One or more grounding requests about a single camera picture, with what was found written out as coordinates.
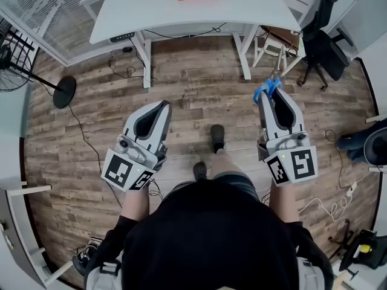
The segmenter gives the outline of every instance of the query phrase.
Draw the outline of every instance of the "blue object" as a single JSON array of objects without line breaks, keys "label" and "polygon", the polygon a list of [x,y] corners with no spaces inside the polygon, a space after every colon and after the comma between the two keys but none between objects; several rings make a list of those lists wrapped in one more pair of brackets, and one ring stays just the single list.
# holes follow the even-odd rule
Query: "blue object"
[{"label": "blue object", "polygon": [[258,104],[258,96],[263,90],[271,97],[277,87],[282,88],[282,82],[279,80],[279,77],[277,77],[274,82],[272,79],[267,79],[266,82],[255,91],[253,97],[254,102]]}]

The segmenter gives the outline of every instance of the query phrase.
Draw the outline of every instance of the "white cable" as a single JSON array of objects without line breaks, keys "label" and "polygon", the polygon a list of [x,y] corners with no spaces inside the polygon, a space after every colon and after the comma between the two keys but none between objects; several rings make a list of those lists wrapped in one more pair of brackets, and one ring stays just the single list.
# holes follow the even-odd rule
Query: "white cable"
[{"label": "white cable", "polygon": [[350,198],[350,201],[349,201],[349,202],[346,201],[346,197],[345,197],[345,196],[343,196],[343,197],[340,199],[340,206],[343,208],[343,211],[341,212],[340,217],[337,218],[337,219],[335,219],[335,218],[333,217],[333,214],[334,214],[334,213],[336,212],[336,210],[337,210],[337,204],[334,203],[334,204],[332,205],[331,212],[329,212],[329,211],[324,207],[324,205],[322,205],[322,201],[321,201],[319,198],[314,198],[313,200],[311,200],[311,201],[310,201],[310,202],[309,202],[302,210],[299,210],[298,213],[300,213],[300,212],[302,212],[303,210],[305,210],[305,209],[309,206],[309,204],[311,204],[313,201],[318,200],[318,201],[320,202],[320,204],[321,204],[321,207],[326,211],[326,213],[327,213],[329,216],[331,216],[332,221],[335,222],[335,221],[340,220],[340,218],[343,216],[343,214],[344,214],[346,208],[347,208],[347,207],[350,205],[350,203],[352,202],[352,195],[350,195],[349,198]]}]

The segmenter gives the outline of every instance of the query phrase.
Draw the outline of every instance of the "white chair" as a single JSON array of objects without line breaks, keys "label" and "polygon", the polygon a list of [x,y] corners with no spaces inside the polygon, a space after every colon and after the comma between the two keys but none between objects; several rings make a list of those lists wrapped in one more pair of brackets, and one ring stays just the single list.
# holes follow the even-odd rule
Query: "white chair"
[{"label": "white chair", "polygon": [[[298,23],[301,24],[301,22],[304,20],[306,17],[307,13],[309,12],[310,8],[314,4],[315,0],[284,0],[288,8],[297,11],[298,13],[301,14],[300,18],[298,19]],[[259,27],[258,28],[258,35],[263,35],[265,31]],[[258,37],[255,36],[254,38],[254,63],[253,66],[256,66],[259,60],[262,58],[264,53],[270,54],[272,56],[278,56],[278,53],[275,53],[273,51],[267,50],[267,47],[272,46],[276,48],[281,48],[283,46],[283,43],[276,39],[275,37],[269,35],[266,40],[265,44],[263,45],[262,48],[258,47]],[[297,56],[296,60],[291,64],[291,67],[289,69],[287,68],[287,61],[286,61],[286,54],[283,55],[282,59],[284,61],[284,72],[282,75],[285,75],[293,66],[295,66],[298,61],[301,60],[301,56],[298,56],[296,50],[291,49],[290,53],[294,54]]]}]

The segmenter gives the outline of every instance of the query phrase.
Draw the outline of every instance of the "foot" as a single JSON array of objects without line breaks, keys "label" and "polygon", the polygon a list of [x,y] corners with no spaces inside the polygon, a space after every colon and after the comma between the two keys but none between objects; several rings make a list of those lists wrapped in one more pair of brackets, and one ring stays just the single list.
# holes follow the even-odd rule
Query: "foot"
[{"label": "foot", "polygon": [[216,153],[218,149],[224,148],[224,128],[220,124],[214,124],[210,130],[213,151]]},{"label": "foot", "polygon": [[207,179],[207,167],[204,162],[200,161],[193,166],[193,175],[196,181]]}]

